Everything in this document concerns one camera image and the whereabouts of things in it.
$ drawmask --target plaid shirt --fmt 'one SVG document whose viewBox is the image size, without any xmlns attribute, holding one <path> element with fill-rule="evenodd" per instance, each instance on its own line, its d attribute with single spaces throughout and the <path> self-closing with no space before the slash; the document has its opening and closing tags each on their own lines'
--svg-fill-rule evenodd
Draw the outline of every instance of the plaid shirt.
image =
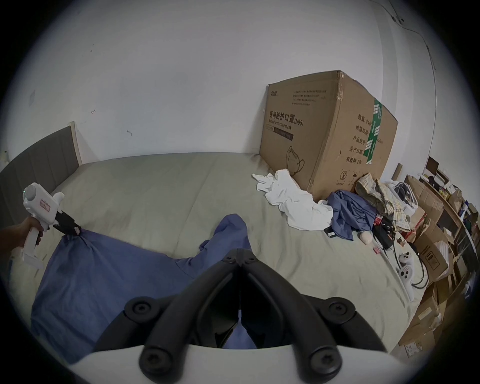
<svg viewBox="0 0 480 384">
<path fill-rule="evenodd" d="M 377 208 L 378 213 L 392 220 L 396 227 L 410 231 L 410 224 L 403 210 L 403 203 L 392 194 L 392 191 L 385 184 L 378 179 L 373 180 L 370 173 L 357 181 L 355 191 Z"/>
</svg>

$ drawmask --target green tape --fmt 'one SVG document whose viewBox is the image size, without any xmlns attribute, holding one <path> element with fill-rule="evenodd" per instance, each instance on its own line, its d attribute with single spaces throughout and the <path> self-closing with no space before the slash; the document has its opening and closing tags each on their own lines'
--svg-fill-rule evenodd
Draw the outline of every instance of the green tape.
<svg viewBox="0 0 480 384">
<path fill-rule="evenodd" d="M 382 103 L 375 99 L 373 104 L 372 126 L 368 135 L 367 145 L 363 151 L 363 155 L 367 158 L 367 164 L 372 163 L 373 151 L 377 145 L 378 132 L 380 132 L 380 122 L 382 121 Z"/>
</svg>

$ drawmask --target white cloth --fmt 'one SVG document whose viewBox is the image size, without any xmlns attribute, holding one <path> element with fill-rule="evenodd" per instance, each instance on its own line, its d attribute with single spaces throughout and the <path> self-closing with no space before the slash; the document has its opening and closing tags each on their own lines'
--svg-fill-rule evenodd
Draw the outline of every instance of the white cloth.
<svg viewBox="0 0 480 384">
<path fill-rule="evenodd" d="M 332 223 L 333 208 L 326 200 L 318 203 L 307 191 L 301 190 L 290 176 L 288 169 L 281 169 L 273 176 L 252 174 L 258 181 L 257 191 L 266 192 L 265 197 L 271 205 L 287 215 L 287 223 L 296 229 L 320 231 Z"/>
</svg>

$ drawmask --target screw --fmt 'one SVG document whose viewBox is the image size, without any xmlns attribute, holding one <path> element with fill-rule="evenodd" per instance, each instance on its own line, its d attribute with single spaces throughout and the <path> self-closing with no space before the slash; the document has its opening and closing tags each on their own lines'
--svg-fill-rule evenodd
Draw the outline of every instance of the screw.
<svg viewBox="0 0 480 384">
<path fill-rule="evenodd" d="M 347 307 L 342 303 L 333 303 L 328 307 L 328 311 L 335 316 L 342 316 L 347 313 Z"/>
<path fill-rule="evenodd" d="M 315 372 L 328 375 L 340 368 L 342 359 L 338 351 L 331 347 L 318 350 L 310 357 L 310 368 Z"/>
<path fill-rule="evenodd" d="M 150 312 L 151 309 L 152 307 L 150 307 L 148 303 L 140 302 L 133 306 L 133 313 L 136 313 L 137 315 L 143 315 Z"/>
<path fill-rule="evenodd" d="M 142 354 L 142 366 L 149 373 L 167 373 L 172 367 L 172 360 L 167 352 L 152 348 Z"/>
</svg>

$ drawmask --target pile of clothes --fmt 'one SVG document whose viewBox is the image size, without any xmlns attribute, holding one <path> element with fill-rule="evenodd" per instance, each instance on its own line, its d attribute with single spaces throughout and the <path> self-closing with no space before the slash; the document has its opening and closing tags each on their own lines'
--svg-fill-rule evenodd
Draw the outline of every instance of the pile of clothes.
<svg viewBox="0 0 480 384">
<path fill-rule="evenodd" d="M 342 239 L 353 240 L 353 230 L 372 230 L 373 222 L 380 214 L 392 220 L 398 229 L 410 230 L 405 204 L 386 184 L 373 180 L 370 173 L 357 181 L 357 193 L 332 192 L 327 200 L 318 203 L 298 186 L 287 169 L 281 169 L 275 175 L 252 176 L 258 181 L 257 190 L 266 192 L 268 202 L 286 214 L 288 225 L 293 228 L 312 231 L 331 227 Z"/>
</svg>

